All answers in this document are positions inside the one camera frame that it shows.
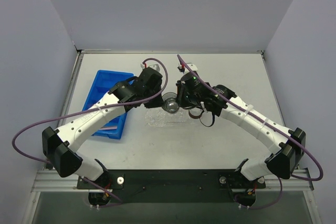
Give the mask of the clear cup brown base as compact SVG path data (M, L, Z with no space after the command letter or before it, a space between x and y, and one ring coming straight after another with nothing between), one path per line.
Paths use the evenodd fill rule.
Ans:
M188 111L189 117L192 119L200 119L203 114L203 110L199 108L193 108Z

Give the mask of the dark tinted cup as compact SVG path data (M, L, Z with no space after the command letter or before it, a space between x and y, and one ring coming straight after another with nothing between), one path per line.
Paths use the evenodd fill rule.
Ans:
M169 113L169 114L175 114L179 111L180 106L177 102L177 94L174 92L167 92L162 96L163 99L163 105L162 109Z

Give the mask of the clear textured oval tray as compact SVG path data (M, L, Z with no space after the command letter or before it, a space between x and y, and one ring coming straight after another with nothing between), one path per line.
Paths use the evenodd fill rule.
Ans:
M170 114L161 108L149 109L145 114L145 120L151 127L173 127L194 123L184 110Z

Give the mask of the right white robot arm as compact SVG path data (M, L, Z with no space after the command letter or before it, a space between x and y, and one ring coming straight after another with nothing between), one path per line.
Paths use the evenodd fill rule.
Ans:
M178 80L176 86L177 102L181 108L198 108L229 120L267 147L270 153L265 157L246 159L239 165L238 171L247 180L253 181L270 174L282 179L291 177L303 157L303 151L289 138L305 145L303 130L291 130L266 118L224 85L214 86L212 92L209 83L202 84L190 72Z

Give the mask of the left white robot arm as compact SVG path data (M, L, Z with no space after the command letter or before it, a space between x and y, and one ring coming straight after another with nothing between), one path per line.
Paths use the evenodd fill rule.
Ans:
M138 77L117 82L86 113L56 128L42 132L43 153L60 177L83 176L96 188L106 185L108 175L103 164L77 154L81 145L98 129L114 118L144 104L146 108L161 106L159 93L162 75L158 65L143 68Z

